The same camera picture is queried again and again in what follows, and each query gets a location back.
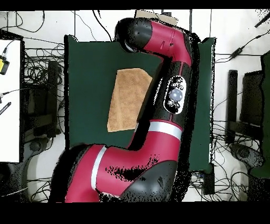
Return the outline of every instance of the silver band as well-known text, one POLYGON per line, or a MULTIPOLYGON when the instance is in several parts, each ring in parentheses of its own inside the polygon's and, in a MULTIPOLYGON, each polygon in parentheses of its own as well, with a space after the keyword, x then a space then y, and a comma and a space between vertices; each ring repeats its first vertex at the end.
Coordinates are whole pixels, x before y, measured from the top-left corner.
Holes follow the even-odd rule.
POLYGON ((182 131, 180 128, 165 122, 151 122, 149 132, 163 132, 181 140, 182 131))
POLYGON ((100 164, 100 161, 101 161, 106 149, 107 148, 105 146, 103 146, 103 148, 99 151, 98 156, 96 157, 95 162, 94 162, 92 175, 91 175, 91 187, 94 190, 96 189, 99 164, 100 164))

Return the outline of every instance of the white surface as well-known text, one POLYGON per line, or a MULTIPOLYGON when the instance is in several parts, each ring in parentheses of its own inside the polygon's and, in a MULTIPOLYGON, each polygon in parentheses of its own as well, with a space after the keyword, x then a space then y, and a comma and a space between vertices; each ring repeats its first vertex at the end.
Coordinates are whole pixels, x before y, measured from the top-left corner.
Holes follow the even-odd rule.
MULTIPOLYGON (((209 37, 210 33, 210 9, 205 10, 193 10, 192 11, 192 31, 197 33, 201 40, 209 37)), ((135 10, 116 10, 116 11, 104 11, 101 10, 101 17, 96 11, 96 15, 100 22, 108 30, 111 37, 114 35, 114 27, 118 20, 124 17, 134 17, 135 10)), ((156 13, 161 13, 161 10, 154 10, 156 13)), ((165 12, 172 12, 172 16, 178 19, 178 26, 185 29, 189 29, 189 10, 165 10, 165 12)), ((42 22, 42 11, 33 12, 19 12, 22 16, 24 23, 22 28, 29 30, 36 30, 42 22)), ((95 20, 92 11, 76 11, 84 22, 92 29, 92 33, 98 41, 108 41, 109 37, 103 28, 95 20)), ((15 13, 9 12, 9 25, 15 24, 15 13)), ((235 51, 238 47, 244 45, 247 41, 254 38, 259 34, 265 33, 270 29, 268 23, 262 24, 259 28, 255 29, 254 26, 262 19, 262 15, 259 15, 255 10, 216 10, 212 11, 212 26, 211 37, 217 38, 216 53, 228 54, 235 51)), ((0 17, 0 26, 6 26, 6 20, 0 17)), ((65 34, 74 35, 74 14, 70 11, 45 11, 44 26, 37 33, 29 33, 27 31, 20 30, 16 27, 10 28, 9 31, 16 34, 20 34, 26 37, 32 37, 37 39, 49 40, 57 43, 63 43, 63 37, 65 34)), ((85 26, 80 18, 76 17, 76 31, 75 35, 79 41, 94 41, 91 35, 90 29, 85 26)), ((56 44, 46 43, 37 40, 25 40, 26 48, 54 48, 56 44)), ((262 37, 261 39, 254 40, 244 50, 242 54, 263 54, 270 50, 270 34, 262 37)), ((226 58, 227 55, 216 55, 216 60, 219 58, 226 58)), ((227 88, 227 73, 230 69, 238 70, 238 91, 242 89, 242 78, 245 72, 251 72, 261 69, 260 58, 258 56, 238 56, 237 58, 226 63, 218 63, 215 66, 215 97, 214 105, 216 106, 224 99, 226 99, 227 88)), ((237 118, 239 118, 240 112, 240 99, 241 95, 238 95, 238 110, 237 118)), ((226 103, 222 103, 215 110, 215 120, 225 119, 226 103)), ((60 110, 60 116, 63 116, 63 109, 60 110)), ((39 156, 35 156, 28 169, 28 178, 48 178, 52 176, 53 169, 56 162, 64 150, 65 138, 61 134, 57 136, 53 142, 52 148, 43 152, 39 156)), ((230 178, 231 174, 236 171, 246 172, 243 164, 235 160, 229 152, 216 153, 216 161, 222 165, 230 178)), ((221 167, 215 167, 216 180, 225 177, 225 173, 221 167)), ((237 183, 246 184, 247 180, 244 175, 238 174, 234 177, 237 183)), ((30 193, 34 193, 37 188, 31 186, 30 193)), ((224 189, 225 187, 217 186, 216 190, 224 189)), ((228 200, 229 196, 226 194, 220 195, 224 200, 228 200)), ((200 196, 195 189, 189 189, 185 195, 184 201, 200 201, 200 196)))
MULTIPOLYGON (((10 43, 0 40, 0 52, 10 43)), ((6 60, 9 66, 6 75, 0 74, 0 92, 20 88, 20 41, 13 41, 7 48, 6 60)), ((19 162, 20 160, 20 91, 4 95, 0 110, 11 102, 11 105, 0 115, 0 162, 19 162)))

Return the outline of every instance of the yellow device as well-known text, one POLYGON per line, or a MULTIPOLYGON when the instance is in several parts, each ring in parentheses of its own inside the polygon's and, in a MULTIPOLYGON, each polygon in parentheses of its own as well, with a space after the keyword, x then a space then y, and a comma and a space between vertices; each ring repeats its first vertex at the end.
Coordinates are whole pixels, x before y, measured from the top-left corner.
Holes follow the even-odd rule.
POLYGON ((4 56, 0 55, 0 74, 6 74, 8 66, 9 62, 6 60, 4 56))

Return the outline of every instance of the round button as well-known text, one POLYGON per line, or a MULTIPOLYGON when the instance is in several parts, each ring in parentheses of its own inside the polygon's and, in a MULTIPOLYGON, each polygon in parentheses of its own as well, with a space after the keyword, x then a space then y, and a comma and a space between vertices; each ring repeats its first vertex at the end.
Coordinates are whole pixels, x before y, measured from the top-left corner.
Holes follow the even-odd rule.
POLYGON ((173 89, 170 93, 170 99, 173 101, 181 101, 183 94, 180 89, 173 89))
POLYGON ((169 105, 170 107, 172 107, 172 106, 173 106, 173 102, 169 100, 168 105, 169 105))

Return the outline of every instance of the control buttons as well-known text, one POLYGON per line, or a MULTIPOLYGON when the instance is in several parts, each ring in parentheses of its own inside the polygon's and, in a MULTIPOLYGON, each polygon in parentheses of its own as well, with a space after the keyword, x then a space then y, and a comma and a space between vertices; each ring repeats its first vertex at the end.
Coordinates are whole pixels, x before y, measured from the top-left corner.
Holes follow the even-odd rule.
POLYGON ((169 100, 169 101, 168 101, 168 105, 169 105, 170 107, 172 107, 172 106, 173 106, 173 102, 172 102, 171 100, 169 100))
POLYGON ((173 101, 181 101, 182 97, 183 95, 180 89, 173 89, 170 93, 170 99, 173 101))
POLYGON ((173 76, 167 82, 163 107, 171 114, 180 114, 184 108, 187 84, 182 76, 173 76))

